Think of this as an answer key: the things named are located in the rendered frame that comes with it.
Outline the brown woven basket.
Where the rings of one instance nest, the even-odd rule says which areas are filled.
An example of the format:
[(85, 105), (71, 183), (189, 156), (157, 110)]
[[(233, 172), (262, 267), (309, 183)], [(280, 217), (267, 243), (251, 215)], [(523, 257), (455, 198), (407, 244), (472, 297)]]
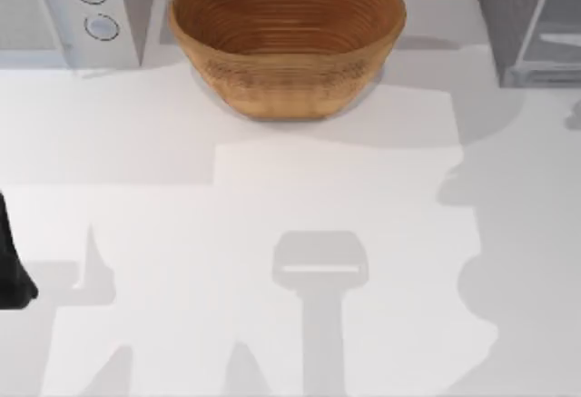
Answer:
[(169, 25), (201, 79), (258, 120), (345, 109), (384, 65), (404, 0), (171, 0)]

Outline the pale microwave oven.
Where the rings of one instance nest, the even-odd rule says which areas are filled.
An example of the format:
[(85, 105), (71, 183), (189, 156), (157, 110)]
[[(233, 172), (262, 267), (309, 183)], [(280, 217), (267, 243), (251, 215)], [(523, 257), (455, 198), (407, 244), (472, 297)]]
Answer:
[[(142, 64), (153, 0), (0, 0), (0, 69), (133, 69)], [(109, 42), (84, 30), (105, 14), (120, 27)]]

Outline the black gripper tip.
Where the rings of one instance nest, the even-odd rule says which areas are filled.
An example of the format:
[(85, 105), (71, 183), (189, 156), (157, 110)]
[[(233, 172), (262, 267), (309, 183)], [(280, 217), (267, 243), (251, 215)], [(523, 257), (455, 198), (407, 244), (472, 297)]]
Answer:
[(5, 197), (0, 192), (0, 311), (22, 310), (38, 294), (15, 248)]

